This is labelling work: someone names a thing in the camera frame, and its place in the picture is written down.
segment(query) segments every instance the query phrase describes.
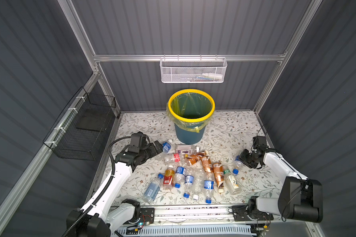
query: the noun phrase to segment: gray wall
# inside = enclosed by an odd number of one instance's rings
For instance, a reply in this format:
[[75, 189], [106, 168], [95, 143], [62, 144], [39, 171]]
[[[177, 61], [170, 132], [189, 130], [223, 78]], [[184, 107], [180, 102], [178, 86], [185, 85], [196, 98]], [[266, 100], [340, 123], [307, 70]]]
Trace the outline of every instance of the gray wall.
[[[91, 74], [56, 1], [0, 1], [0, 204]], [[94, 174], [94, 163], [52, 156], [2, 236], [62, 234]]]
[[327, 236], [356, 236], [356, 0], [323, 0], [260, 116], [284, 157], [322, 183]]
[[276, 62], [229, 62], [223, 83], [162, 83], [157, 62], [102, 62], [121, 110], [166, 110], [172, 94], [205, 91], [216, 109], [254, 108]]
[[[309, 0], [73, 0], [96, 54], [280, 54]], [[276, 63], [228, 62], [224, 83], [164, 84], [158, 63], [102, 63], [119, 106], [165, 110], [176, 91], [217, 109], [254, 108]]]

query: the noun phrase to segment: water bottle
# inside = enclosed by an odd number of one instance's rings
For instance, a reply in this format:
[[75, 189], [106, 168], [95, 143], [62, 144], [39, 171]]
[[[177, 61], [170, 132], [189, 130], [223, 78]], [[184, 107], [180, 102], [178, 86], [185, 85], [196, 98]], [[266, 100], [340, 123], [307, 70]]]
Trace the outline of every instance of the water bottle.
[[172, 189], [173, 188], [174, 173], [175, 172], [173, 169], [173, 165], [169, 165], [165, 171], [164, 183], [163, 183], [164, 189]]
[[234, 173], [234, 175], [237, 175], [240, 170], [242, 169], [242, 166], [244, 165], [242, 163], [242, 161], [240, 160], [240, 156], [236, 156], [235, 160], [233, 161], [233, 165], [235, 166], [235, 168], [233, 169], [232, 173]]
[[185, 160], [183, 159], [179, 161], [174, 175], [174, 183], [175, 183], [174, 187], [176, 188], [181, 187], [181, 183], [185, 180], [186, 169], [187, 169], [187, 164]]
[[164, 176], [162, 174], [158, 174], [158, 177], [152, 179], [152, 182], [149, 184], [147, 190], [144, 193], [144, 196], [142, 197], [145, 202], [151, 204], [154, 199], [156, 199], [163, 178]]
[[225, 185], [231, 195], [241, 193], [241, 187], [236, 181], [236, 177], [229, 171], [227, 165], [223, 165]]
[[164, 152], [168, 153], [171, 149], [171, 144], [172, 144], [173, 140], [169, 139], [167, 141], [165, 141], [162, 144], [162, 150], [164, 150]]
[[212, 194], [214, 192], [214, 173], [206, 173], [206, 180], [204, 180], [204, 197], [206, 203], [211, 204]]
[[202, 169], [197, 170], [194, 175], [194, 182], [192, 183], [191, 192], [192, 198], [199, 201], [199, 195], [203, 192], [203, 178], [204, 172]]
[[192, 188], [192, 183], [194, 182], [194, 176], [195, 176], [195, 170], [194, 169], [188, 169], [185, 177], [185, 193], [183, 194], [183, 197], [189, 198], [190, 193], [191, 193], [191, 188]]
[[181, 160], [184, 160], [184, 159], [185, 159], [184, 154], [178, 154], [178, 153], [166, 154], [164, 157], [164, 163], [166, 165], [172, 165], [172, 164], [180, 162]]

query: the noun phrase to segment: trash can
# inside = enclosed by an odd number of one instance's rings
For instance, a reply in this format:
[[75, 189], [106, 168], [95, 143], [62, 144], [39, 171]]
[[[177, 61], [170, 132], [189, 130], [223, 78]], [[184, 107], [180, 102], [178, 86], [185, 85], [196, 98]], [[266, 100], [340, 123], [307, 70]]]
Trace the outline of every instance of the trash can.
[[167, 103], [167, 116], [175, 123], [177, 138], [185, 144], [202, 139], [215, 110], [215, 102], [204, 91], [184, 89], [174, 93]]

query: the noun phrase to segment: floral tablecloth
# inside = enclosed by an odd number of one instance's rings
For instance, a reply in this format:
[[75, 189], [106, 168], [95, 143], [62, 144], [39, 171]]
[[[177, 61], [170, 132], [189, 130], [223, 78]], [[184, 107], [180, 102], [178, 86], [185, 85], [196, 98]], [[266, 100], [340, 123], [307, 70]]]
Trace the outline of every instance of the floral tablecloth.
[[[214, 112], [205, 129], [203, 138], [197, 145], [201, 150], [209, 150], [211, 160], [231, 165], [234, 157], [239, 155], [243, 149], [251, 149], [252, 137], [256, 136], [260, 124], [252, 111]], [[158, 140], [162, 143], [172, 139], [174, 144], [181, 143], [175, 135], [174, 123], [170, 121], [166, 113], [125, 113], [116, 138], [129, 136], [138, 131], [150, 136], [151, 141]], [[129, 139], [116, 143], [112, 154], [114, 156], [118, 154], [128, 143]], [[202, 168], [200, 162], [195, 166]], [[156, 159], [150, 159], [139, 165], [121, 188], [114, 205], [127, 198], [138, 200], [142, 205], [148, 205], [141, 197], [150, 181], [158, 173], [163, 174], [166, 168], [166, 165]], [[110, 171], [111, 163], [108, 161], [102, 182]], [[242, 186], [241, 194], [230, 195], [226, 188], [224, 194], [219, 194], [215, 188], [213, 204], [246, 203], [253, 195], [276, 198], [279, 197], [282, 188], [282, 183], [268, 167], [257, 170], [244, 166], [236, 178], [239, 185]], [[194, 201], [191, 197], [189, 199], [183, 197], [183, 187], [172, 190], [162, 189], [153, 203], [153, 205], [182, 204], [205, 204], [204, 196], [201, 195], [199, 201]]]

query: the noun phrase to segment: wire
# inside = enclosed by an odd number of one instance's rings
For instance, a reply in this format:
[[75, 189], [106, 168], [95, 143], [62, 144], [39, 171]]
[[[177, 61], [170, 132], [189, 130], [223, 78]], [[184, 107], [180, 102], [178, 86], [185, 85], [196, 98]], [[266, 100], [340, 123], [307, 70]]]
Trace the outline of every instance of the wire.
[[103, 190], [100, 192], [100, 194], [97, 196], [97, 198], [91, 203], [91, 205], [82, 213], [80, 214], [80, 216], [78, 216], [78, 218], [74, 221], [74, 223], [63, 233], [62, 237], [66, 237], [67, 234], [71, 231], [71, 229], [73, 229], [74, 227], [76, 227], [81, 220], [87, 215], [87, 213], [96, 205], [96, 203], [100, 200], [100, 198], [104, 195], [105, 191], [108, 189], [109, 185], [112, 182], [112, 179], [114, 178], [114, 174], [115, 174], [115, 160], [114, 157], [112, 156], [111, 152], [110, 152], [110, 148], [112, 148], [112, 146], [123, 139], [127, 139], [127, 138], [131, 138], [130, 136], [124, 136], [122, 138], [116, 139], [113, 142], [111, 142], [111, 144], [109, 144], [108, 146], [108, 153], [109, 153], [109, 157], [111, 159], [111, 165], [112, 165], [112, 172], [111, 172], [111, 176], [109, 177], [108, 182], [105, 184]]

